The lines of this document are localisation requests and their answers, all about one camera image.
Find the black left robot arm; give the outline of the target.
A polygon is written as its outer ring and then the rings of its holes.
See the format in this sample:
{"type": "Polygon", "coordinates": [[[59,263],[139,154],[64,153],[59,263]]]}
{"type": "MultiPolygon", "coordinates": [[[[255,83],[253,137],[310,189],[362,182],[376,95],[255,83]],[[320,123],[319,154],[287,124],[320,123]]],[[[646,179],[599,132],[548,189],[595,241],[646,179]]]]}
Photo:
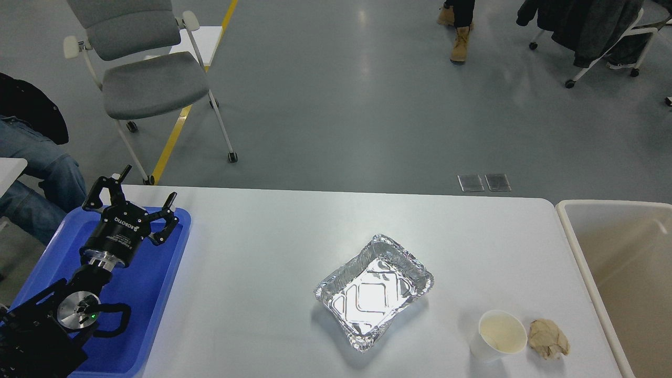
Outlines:
{"type": "Polygon", "coordinates": [[[91,338],[115,338],[130,323],[127,303],[104,303],[103,288],[116,268],[128,268],[142,242],[167,242],[180,220],[176,192],[151,212],[125,198],[118,177],[99,177],[82,210],[100,215],[87,241],[78,249],[81,266],[70,279],[61,278],[14,309],[2,307],[2,377],[66,377],[87,359],[91,338]]]}

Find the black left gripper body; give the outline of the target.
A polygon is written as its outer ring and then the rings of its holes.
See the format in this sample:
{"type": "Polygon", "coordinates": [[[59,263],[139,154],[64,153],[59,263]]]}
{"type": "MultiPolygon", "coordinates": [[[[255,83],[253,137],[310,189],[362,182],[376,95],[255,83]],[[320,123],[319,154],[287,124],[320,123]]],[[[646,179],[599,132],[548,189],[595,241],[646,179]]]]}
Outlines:
{"type": "Polygon", "coordinates": [[[105,269],[128,268],[151,232],[149,211],[136,204],[105,207],[101,220],[81,247],[81,263],[100,261],[105,269]]]}

